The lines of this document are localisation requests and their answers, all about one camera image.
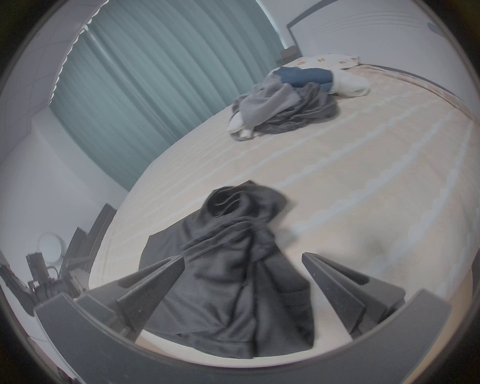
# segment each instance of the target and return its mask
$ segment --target curtain fold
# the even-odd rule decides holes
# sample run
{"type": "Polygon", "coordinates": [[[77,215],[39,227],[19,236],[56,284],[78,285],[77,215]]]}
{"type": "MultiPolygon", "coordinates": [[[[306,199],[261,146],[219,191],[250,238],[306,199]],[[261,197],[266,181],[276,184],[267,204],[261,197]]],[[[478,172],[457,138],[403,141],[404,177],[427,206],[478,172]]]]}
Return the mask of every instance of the curtain fold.
{"type": "Polygon", "coordinates": [[[130,190],[162,152],[262,81],[282,50],[256,0],[111,0],[73,46],[50,107],[130,190]]]}

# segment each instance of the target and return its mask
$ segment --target ceiling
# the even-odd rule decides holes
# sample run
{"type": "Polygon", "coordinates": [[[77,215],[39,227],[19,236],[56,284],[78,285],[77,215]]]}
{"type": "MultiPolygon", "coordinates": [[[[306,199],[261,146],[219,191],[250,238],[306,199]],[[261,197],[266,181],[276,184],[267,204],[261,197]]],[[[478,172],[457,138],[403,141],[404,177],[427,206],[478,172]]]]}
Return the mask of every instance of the ceiling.
{"type": "Polygon", "coordinates": [[[0,163],[31,130],[32,116],[48,106],[74,39],[105,0],[68,0],[21,54],[0,94],[0,163]]]}

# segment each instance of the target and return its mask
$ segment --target striped bed sheet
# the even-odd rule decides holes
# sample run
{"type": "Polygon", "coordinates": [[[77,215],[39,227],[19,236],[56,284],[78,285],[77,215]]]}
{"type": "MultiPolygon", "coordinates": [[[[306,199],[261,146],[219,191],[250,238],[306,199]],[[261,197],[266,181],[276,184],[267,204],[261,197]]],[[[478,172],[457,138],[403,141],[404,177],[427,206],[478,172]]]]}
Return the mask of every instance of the striped bed sheet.
{"type": "Polygon", "coordinates": [[[143,331],[166,355],[217,366],[284,364],[351,340],[301,264],[326,256],[403,287],[449,299],[480,245],[480,124],[461,100],[435,85],[372,66],[350,69],[372,86],[338,97],[339,115],[295,132],[233,141],[230,108],[183,137],[144,172],[115,215],[90,288],[138,269],[148,237],[200,208],[211,190],[253,180],[281,191],[287,209],[276,241],[312,282],[315,345],[252,360],[210,356],[143,331]]]}

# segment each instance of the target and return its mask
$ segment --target rolled blue clothing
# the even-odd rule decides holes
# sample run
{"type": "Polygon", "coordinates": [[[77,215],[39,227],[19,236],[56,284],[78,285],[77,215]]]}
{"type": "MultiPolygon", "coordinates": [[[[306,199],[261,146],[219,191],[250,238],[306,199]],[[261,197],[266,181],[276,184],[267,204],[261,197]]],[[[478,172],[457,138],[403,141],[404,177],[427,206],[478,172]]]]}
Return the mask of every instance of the rolled blue clothing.
{"type": "Polygon", "coordinates": [[[294,88],[303,88],[307,83],[320,84],[320,88],[324,92],[328,92],[332,88],[332,71],[327,69],[280,67],[274,74],[280,76],[283,83],[288,83],[294,88]]]}

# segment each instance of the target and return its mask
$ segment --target pillow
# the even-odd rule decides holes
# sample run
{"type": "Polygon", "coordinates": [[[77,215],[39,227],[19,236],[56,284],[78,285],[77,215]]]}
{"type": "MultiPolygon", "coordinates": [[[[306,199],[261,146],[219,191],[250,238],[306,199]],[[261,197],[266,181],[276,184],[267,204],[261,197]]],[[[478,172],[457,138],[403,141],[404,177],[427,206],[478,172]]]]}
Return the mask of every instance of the pillow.
{"type": "Polygon", "coordinates": [[[301,57],[283,66],[299,67],[302,69],[323,68],[323,69],[332,70],[332,69],[352,68],[359,64],[360,64],[359,56],[352,57],[347,55],[338,55],[336,53],[328,53],[328,54],[318,55],[318,56],[301,57]]]}

